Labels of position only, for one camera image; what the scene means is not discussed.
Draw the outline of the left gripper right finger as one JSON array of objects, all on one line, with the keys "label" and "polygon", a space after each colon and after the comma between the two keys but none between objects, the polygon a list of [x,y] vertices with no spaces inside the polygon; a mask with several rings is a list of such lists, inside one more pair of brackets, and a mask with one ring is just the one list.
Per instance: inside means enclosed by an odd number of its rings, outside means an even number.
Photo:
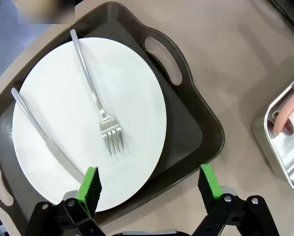
[{"label": "left gripper right finger", "polygon": [[192,235],[218,236],[226,225],[235,226],[242,236],[279,235],[264,198],[252,195],[242,200],[224,192],[209,164],[200,167],[198,189],[207,215]]}]

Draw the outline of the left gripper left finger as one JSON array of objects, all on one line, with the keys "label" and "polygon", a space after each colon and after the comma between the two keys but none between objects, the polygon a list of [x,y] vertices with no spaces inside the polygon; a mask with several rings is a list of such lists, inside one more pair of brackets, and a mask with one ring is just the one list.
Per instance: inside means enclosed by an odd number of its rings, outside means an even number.
[{"label": "left gripper left finger", "polygon": [[35,205],[25,235],[61,236],[74,229],[80,236],[103,236],[93,219],[102,190],[97,167],[89,167],[76,197],[53,205],[42,201]]}]

